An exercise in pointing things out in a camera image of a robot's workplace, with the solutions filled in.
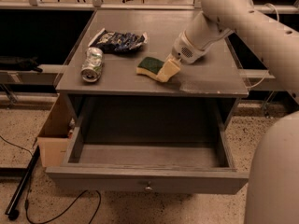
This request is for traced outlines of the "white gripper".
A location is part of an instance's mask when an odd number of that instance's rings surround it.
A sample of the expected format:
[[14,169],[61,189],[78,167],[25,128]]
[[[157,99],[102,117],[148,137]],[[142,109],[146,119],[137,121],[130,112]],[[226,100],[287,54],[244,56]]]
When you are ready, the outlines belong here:
[[205,50],[198,49],[187,38],[184,32],[180,33],[162,68],[157,74],[157,80],[167,82],[180,71],[180,63],[191,64],[206,54]]

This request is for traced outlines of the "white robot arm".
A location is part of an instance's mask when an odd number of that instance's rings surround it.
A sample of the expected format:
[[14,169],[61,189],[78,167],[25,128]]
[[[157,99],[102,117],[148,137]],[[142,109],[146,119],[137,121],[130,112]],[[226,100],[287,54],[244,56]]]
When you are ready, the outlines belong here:
[[[176,39],[157,78],[235,33],[293,99],[299,97],[299,34],[265,16],[252,0],[202,0],[202,11]],[[299,224],[299,112],[277,121],[257,146],[249,173],[244,224]]]

